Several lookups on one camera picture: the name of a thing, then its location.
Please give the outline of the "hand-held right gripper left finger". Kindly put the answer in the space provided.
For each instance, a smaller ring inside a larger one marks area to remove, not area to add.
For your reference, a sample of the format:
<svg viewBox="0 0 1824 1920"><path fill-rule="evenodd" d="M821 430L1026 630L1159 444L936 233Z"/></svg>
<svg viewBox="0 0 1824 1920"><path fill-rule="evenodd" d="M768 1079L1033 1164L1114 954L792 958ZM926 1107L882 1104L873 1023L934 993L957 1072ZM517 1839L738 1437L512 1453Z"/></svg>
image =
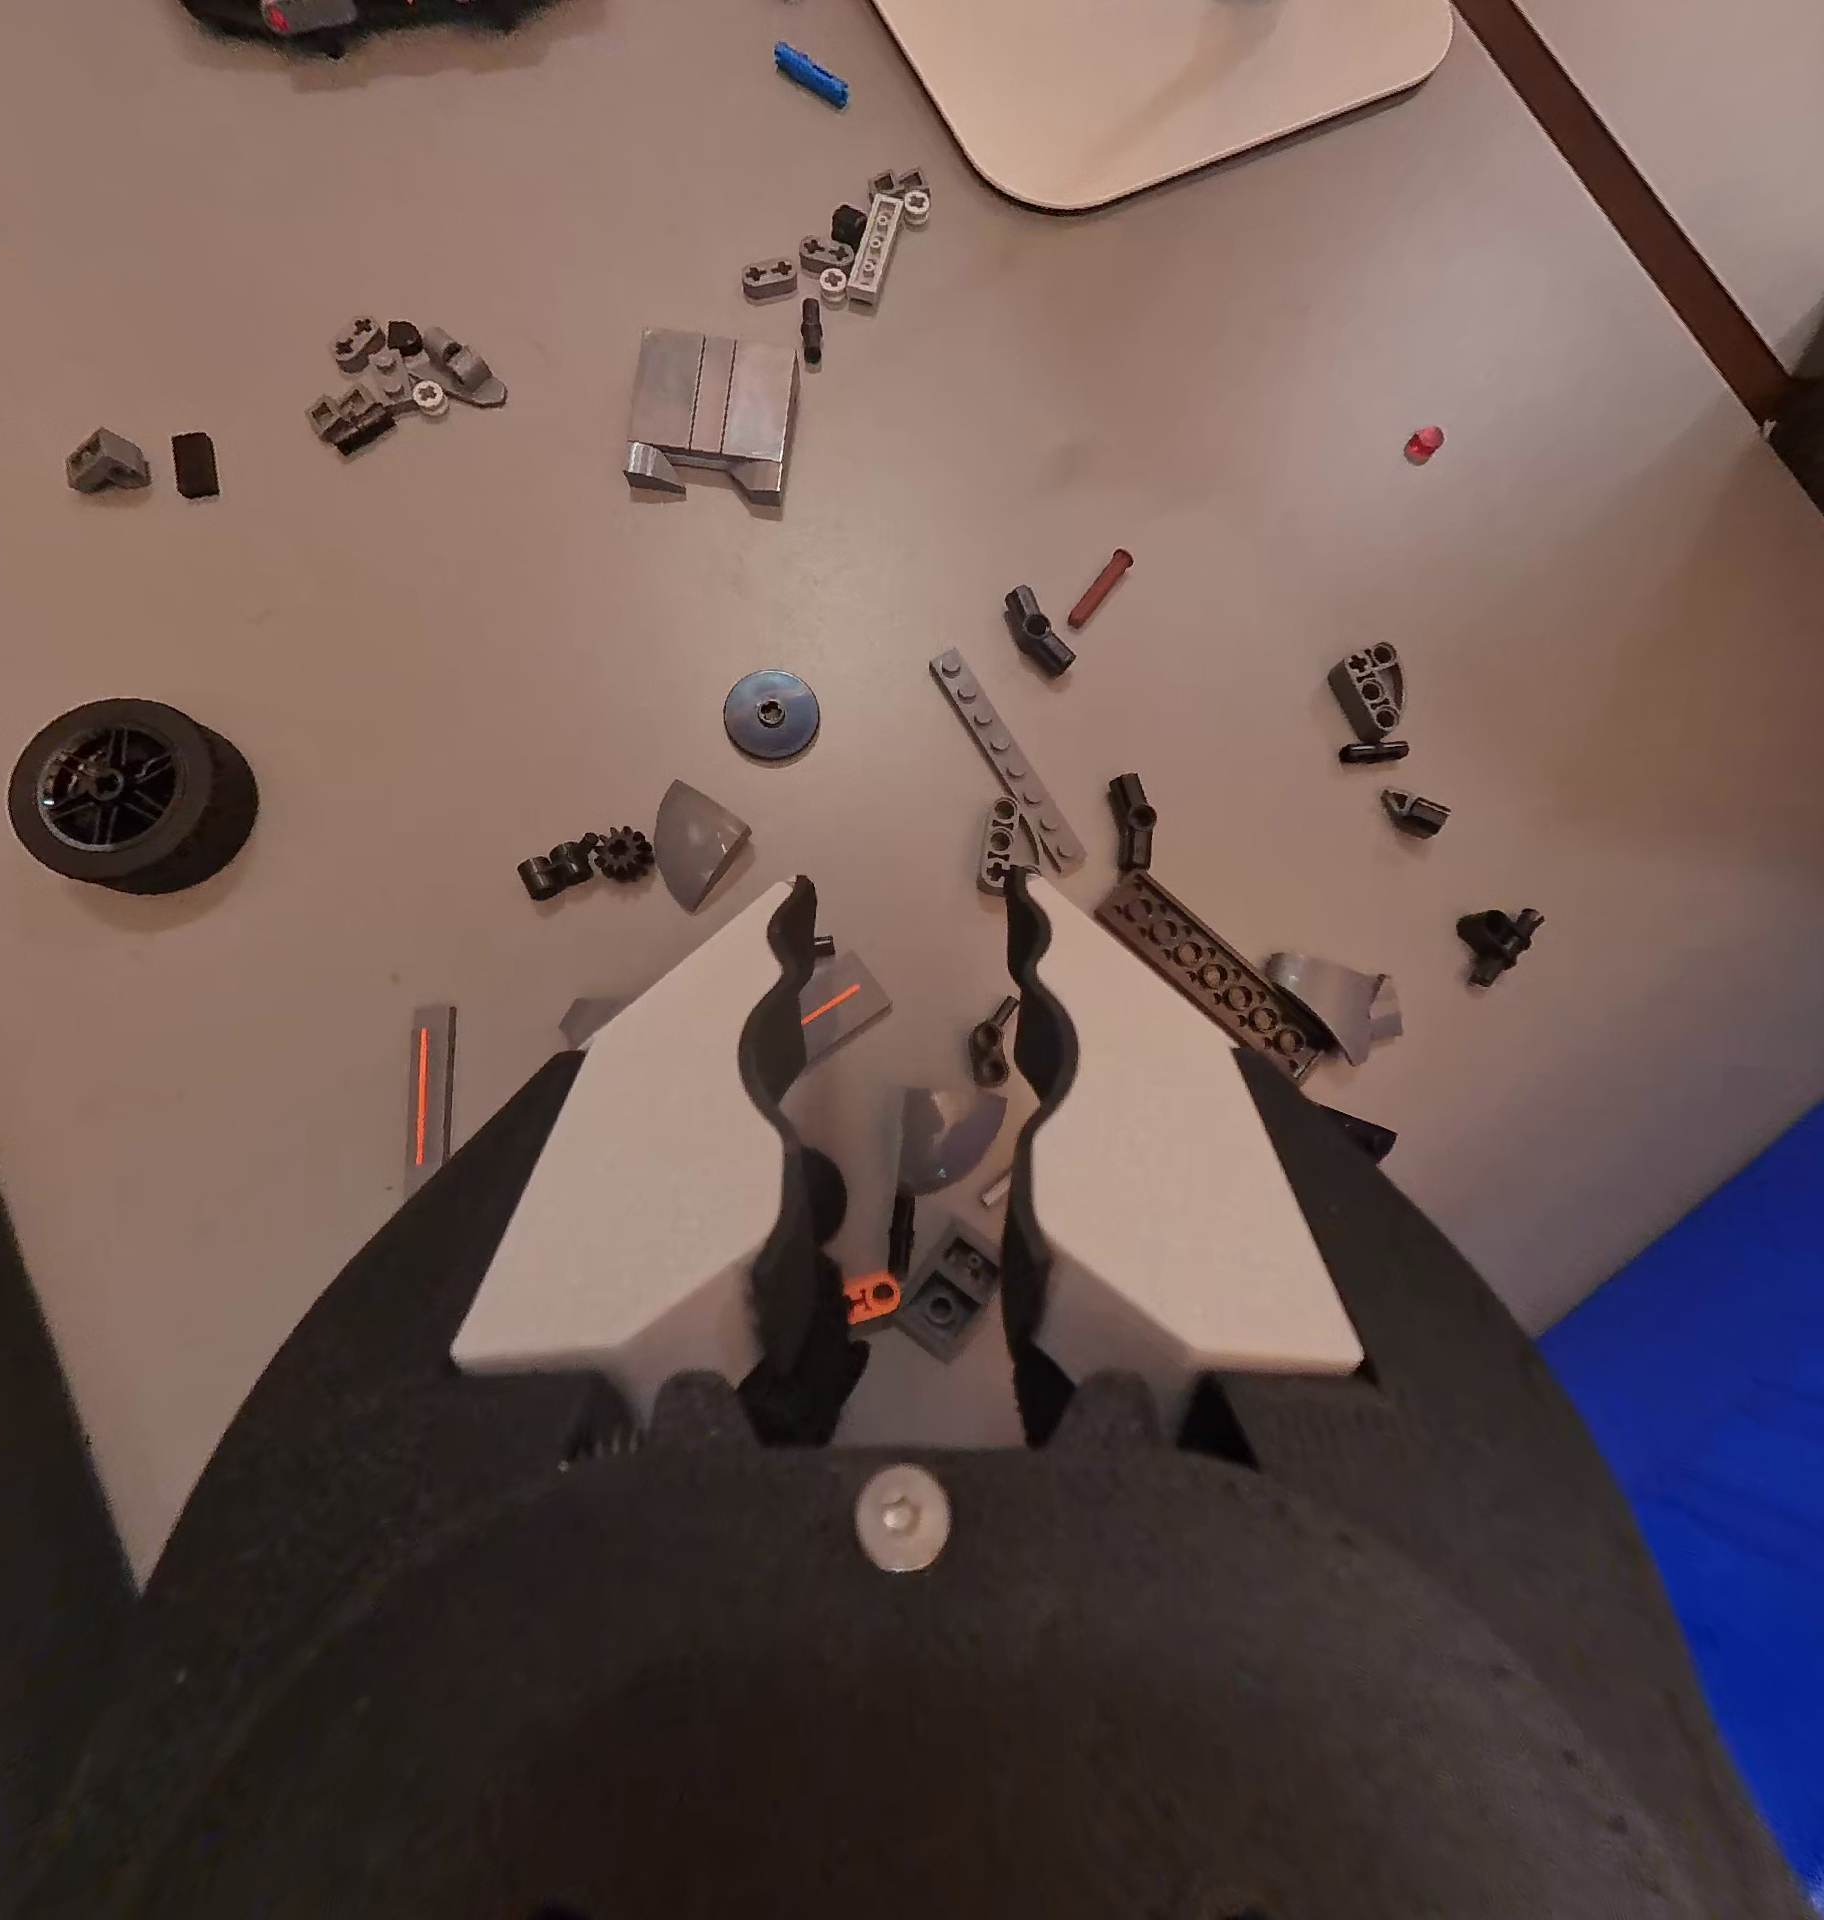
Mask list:
<svg viewBox="0 0 1824 1920"><path fill-rule="evenodd" d="M802 1139L817 892L772 884L584 1045L453 1343L472 1376L792 1374L822 1314Z"/></svg>

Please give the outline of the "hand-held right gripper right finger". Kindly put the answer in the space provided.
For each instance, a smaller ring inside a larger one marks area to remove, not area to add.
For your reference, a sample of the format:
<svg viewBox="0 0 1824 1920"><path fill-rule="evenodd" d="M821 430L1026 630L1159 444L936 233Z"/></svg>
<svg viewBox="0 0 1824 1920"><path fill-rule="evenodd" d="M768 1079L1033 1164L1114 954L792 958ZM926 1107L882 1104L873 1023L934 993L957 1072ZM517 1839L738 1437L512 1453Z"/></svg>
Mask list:
<svg viewBox="0 0 1824 1920"><path fill-rule="evenodd" d="M1362 1346L1235 1044L1036 877L1005 884L1020 1129L1001 1320L1020 1425L1137 1377L1177 1428L1223 1374L1349 1377Z"/></svg>

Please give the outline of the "long grey tile orange stripe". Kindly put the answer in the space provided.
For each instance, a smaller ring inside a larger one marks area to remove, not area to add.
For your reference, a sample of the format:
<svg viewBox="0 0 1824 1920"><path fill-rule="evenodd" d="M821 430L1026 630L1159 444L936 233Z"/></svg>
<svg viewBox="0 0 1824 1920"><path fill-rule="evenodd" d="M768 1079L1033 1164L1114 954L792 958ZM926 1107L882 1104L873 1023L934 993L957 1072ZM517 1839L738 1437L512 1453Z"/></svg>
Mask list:
<svg viewBox="0 0 1824 1920"><path fill-rule="evenodd" d="M456 1004L420 1004L407 1059L405 1197L416 1196L450 1157Z"/></svg>

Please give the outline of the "grey lego car model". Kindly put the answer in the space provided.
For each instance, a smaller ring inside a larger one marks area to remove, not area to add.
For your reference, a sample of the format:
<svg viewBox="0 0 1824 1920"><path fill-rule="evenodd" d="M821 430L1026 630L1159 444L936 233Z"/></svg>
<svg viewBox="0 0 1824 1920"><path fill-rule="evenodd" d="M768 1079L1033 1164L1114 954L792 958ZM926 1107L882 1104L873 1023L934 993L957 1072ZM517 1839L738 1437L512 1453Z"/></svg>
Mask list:
<svg viewBox="0 0 1824 1920"><path fill-rule="evenodd" d="M200 28L307 55L340 58L373 36L462 30L509 34L553 3L180 3Z"/></svg>

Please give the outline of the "pile of loose lego pieces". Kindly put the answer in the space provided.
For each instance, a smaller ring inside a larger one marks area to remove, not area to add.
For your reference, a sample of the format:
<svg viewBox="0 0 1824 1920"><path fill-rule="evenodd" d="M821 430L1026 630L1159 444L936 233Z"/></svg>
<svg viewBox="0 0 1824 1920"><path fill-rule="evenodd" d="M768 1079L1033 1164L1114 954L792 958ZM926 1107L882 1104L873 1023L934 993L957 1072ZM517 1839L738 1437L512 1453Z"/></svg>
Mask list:
<svg viewBox="0 0 1824 1920"><path fill-rule="evenodd" d="M1292 993L1295 973L1275 979L1253 973L1215 934L1170 903L1145 870L1129 870L1091 921L1152 981L1181 1004L1204 1016L1236 1049L1238 1064L1266 1064L1271 1079L1299 1084L1317 1053L1350 1042L1388 1039L1394 1019L1382 1011L1388 983L1375 974L1356 979L1349 1010L1325 1011L1322 1000ZM804 1067L818 1061L836 1027L838 981L829 969L817 971L799 996ZM973 1249L981 1263L998 1267L1001 1245Z"/></svg>

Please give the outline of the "black round lego disc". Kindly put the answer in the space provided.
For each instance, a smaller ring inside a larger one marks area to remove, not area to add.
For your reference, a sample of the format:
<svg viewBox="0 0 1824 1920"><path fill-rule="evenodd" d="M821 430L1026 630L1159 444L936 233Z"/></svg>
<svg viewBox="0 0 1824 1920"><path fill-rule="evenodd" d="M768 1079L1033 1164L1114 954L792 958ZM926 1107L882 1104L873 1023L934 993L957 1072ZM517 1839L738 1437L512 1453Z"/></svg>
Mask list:
<svg viewBox="0 0 1824 1920"><path fill-rule="evenodd" d="M758 668L732 684L723 718L734 750L761 763L786 763L814 744L822 711L802 678Z"/></svg>

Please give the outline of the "black lego wheel with rim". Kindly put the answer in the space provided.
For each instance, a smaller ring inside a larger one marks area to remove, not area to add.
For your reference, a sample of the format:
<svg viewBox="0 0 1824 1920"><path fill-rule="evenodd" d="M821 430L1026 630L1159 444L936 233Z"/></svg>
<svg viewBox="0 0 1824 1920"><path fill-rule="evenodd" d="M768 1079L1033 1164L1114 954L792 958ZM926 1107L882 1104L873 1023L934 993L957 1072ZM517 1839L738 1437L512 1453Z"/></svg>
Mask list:
<svg viewBox="0 0 1824 1920"><path fill-rule="evenodd" d="M216 877L258 820L250 763L177 708L103 698L24 747L9 784L20 845L59 877L156 898Z"/></svg>

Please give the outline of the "dark grey lego panel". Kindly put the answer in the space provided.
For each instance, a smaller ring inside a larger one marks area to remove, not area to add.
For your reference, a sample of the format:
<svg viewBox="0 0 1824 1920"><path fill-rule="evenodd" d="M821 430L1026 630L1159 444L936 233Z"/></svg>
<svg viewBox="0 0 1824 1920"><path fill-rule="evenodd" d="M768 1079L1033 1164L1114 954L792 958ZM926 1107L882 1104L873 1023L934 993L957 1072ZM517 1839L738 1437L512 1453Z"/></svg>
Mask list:
<svg viewBox="0 0 1824 1920"><path fill-rule="evenodd" d="M799 402L794 350L647 327L638 341L625 480L684 495L684 470L724 472L757 507L778 509Z"/></svg>

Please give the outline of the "grey lego clip piece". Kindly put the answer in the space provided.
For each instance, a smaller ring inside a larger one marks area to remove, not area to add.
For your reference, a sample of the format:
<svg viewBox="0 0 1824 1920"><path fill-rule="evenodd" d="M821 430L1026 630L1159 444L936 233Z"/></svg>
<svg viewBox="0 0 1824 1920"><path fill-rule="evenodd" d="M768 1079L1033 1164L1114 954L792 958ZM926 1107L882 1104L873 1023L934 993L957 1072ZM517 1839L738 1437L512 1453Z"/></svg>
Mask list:
<svg viewBox="0 0 1824 1920"><path fill-rule="evenodd" d="M420 347L412 359L416 384L432 382L448 399L480 409L505 405L505 384L474 347L437 326L420 329Z"/></svg>

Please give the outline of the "group of small grey lego pieces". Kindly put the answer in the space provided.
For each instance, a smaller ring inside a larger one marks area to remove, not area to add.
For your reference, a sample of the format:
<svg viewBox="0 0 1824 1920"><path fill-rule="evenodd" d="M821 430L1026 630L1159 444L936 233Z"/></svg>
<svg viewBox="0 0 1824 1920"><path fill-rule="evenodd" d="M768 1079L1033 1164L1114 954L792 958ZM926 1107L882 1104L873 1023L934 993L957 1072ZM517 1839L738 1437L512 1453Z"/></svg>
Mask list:
<svg viewBox="0 0 1824 1920"><path fill-rule="evenodd" d="M400 419L441 419L455 397L467 397L461 342L412 321L351 320L332 341L343 387L318 397L307 419L340 459L387 438Z"/></svg>

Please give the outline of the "cluster of small lego connectors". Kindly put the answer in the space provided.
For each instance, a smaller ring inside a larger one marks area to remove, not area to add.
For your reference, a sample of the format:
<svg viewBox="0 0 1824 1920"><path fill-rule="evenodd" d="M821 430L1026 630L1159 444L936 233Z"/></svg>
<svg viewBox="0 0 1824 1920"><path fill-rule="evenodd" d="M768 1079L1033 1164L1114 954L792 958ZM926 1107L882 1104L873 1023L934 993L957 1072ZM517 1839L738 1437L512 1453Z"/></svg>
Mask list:
<svg viewBox="0 0 1824 1920"><path fill-rule="evenodd" d="M791 252L742 266L751 303L797 299L806 369L822 365L824 312L873 310L890 279L898 242L930 218L930 183L918 168L867 180L861 203L838 203L824 233L806 233Z"/></svg>

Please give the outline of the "blue plastic storage bin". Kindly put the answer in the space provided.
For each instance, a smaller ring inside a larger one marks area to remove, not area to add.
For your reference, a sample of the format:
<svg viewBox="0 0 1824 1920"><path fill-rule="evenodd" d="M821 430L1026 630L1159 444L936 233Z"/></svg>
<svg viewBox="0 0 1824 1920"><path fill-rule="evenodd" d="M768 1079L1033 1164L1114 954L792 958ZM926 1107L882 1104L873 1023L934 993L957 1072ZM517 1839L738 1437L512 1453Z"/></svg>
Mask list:
<svg viewBox="0 0 1824 1920"><path fill-rule="evenodd" d="M1824 1101L1540 1338L1824 1911Z"/></svg>

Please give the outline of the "white rounded base plate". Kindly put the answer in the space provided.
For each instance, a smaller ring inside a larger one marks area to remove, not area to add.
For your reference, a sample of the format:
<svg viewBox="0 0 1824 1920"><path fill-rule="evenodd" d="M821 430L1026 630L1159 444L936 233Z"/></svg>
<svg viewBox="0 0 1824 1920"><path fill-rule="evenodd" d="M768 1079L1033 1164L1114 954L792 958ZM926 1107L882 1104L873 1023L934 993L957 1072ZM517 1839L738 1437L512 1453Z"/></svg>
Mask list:
<svg viewBox="0 0 1824 1920"><path fill-rule="evenodd" d="M1093 210L1428 84L1448 3L876 3L973 172Z"/></svg>

